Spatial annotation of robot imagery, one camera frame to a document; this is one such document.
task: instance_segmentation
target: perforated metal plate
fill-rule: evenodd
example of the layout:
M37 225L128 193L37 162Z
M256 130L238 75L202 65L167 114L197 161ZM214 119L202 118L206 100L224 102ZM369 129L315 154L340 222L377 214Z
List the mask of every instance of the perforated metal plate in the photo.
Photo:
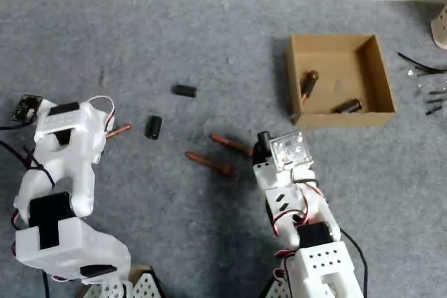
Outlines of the perforated metal plate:
M100 284L90 286L90 289L83 298L118 298L115 296L113 288L103 292ZM132 298L163 298L155 283L154 277L150 273L143 274L133 287Z

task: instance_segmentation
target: white wire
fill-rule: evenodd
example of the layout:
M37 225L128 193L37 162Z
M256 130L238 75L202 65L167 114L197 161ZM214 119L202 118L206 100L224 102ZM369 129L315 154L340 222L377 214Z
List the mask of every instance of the white wire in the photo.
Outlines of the white wire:
M93 100L96 100L96 99L107 99L107 100L109 100L110 103L112 104L112 110L110 111L109 115L107 116L107 119L105 120L105 126L104 126L104 129L105 129L105 131L106 131L106 130L107 130L107 126L108 126L108 124L109 124L111 118L112 118L113 115L115 114L115 103L113 103L113 100L112 100L111 97L109 97L109 96L94 96L94 97L91 97L90 99L87 99L87 102L90 103L90 102L92 102Z

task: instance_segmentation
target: red wire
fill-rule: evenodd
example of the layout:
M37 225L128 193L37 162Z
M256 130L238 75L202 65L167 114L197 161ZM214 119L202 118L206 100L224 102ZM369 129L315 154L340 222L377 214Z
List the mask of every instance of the red wire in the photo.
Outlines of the red wire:
M11 225L15 228L15 230L20 230L20 228L17 226L17 219L19 218L19 210L16 209L13 213L13 216L11 216Z

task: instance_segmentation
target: gray carpet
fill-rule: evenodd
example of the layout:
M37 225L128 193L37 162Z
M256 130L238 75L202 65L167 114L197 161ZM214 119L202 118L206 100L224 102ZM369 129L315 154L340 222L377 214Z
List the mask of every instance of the gray carpet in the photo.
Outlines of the gray carpet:
M377 33L397 116L383 128L305 134L335 218L369 261L370 297L443 297L447 122L424 115L425 96L396 55L447 65L430 36L439 10L357 0L0 0L0 121L23 93L56 103L112 96L117 122L133 130L107 143L87 221L123 241L134 263L153 265L172 297L257 297L279 241L250 162L208 135L253 144L258 131L294 129L284 72L291 33ZM445 79L420 82L428 91ZM197 98L173 96L176 82L196 85ZM163 117L158 141L143 135L150 114ZM30 127L1 138L19 149L32 135ZM237 178L188 161L186 150L233 162ZM43 297L40 272L10 254L24 171L6 151L0 159L2 297ZM51 282L52 297L72 297L78 286Z

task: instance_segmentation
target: cable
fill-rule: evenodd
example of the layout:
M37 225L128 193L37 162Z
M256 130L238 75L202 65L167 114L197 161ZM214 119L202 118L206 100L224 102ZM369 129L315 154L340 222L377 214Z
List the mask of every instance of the cable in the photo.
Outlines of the cable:
M354 247L357 249L358 254L360 255L360 258L363 262L364 272L363 272L363 297L368 298L368 263L366 262L366 258L363 255L363 251L361 247L357 244L357 242L343 229L340 228L340 232L343 233L345 237L348 238L348 240L354 245Z
M45 288L45 298L50 298L50 287L48 286L47 273L42 270L43 287Z
M398 52L397 55L399 55L404 60L419 66L420 68L422 68L421 70L426 70L428 72L428 74L424 74L424 75L434 75L436 73L445 73L447 71L447 69L440 69L440 68L433 68L431 66L426 66L425 64L419 63L419 62L415 61L414 59L410 59L408 56L402 54L401 52Z
M65 282L69 282L69 281L70 281L70 280L67 279L67 278L60 277L60 276L56 276L56 275L51 276L51 279L52 279L54 282L58 282L58 283L65 283Z
M20 162L22 162L23 166L25 167L25 169L28 169L28 165L27 162L25 161L25 159L22 157L22 155L20 155L14 148L12 148L9 144L7 144L6 142L0 140L0 146L2 146L4 149L6 149L7 151L9 151L12 155L14 155L16 157L16 159L18 159Z
M23 146L23 150L26 151L26 153L28 154L28 157L31 157L31 160L34 162L34 164L36 164L35 167L29 166L28 170L40 170L40 171L43 171L47 175L48 179L50 180L51 188L54 188L56 186L56 184L55 184L53 178L51 177L51 174L48 172L48 170L45 169L43 164L40 164L36 160L36 158L34 157L33 152L31 150L29 150L26 146Z
M113 100L109 96L94 96L94 97L91 97L90 99L87 99L87 102L90 103L96 99L107 99L112 103L112 110L110 111L109 115L107 116L107 119L105 120L104 130L106 131L111 118L115 115L115 103L113 103Z
M288 259L289 257L291 257L291 256L294 256L294 255L295 255L295 253L292 253L292 254L290 254L290 255L287 255L287 256L283 259L283 262L284 262L284 272L286 273L286 280L287 280L287 285L288 285L288 291L289 291L290 294L291 294L291 298L293 298L293 293L292 293L291 281L290 281L290 278L289 278L289 276L288 276L287 259Z
M19 218L19 210L16 209L11 216L11 225L15 228L15 230L21 230L19 226L17 226L17 219Z
M12 131L12 130L15 130L15 129L21 129L21 128L24 128L24 127L27 127L27 126L31 125L32 123L33 123L32 121L29 121L29 122L23 122L23 123L18 124L18 125L0 126L0 131Z

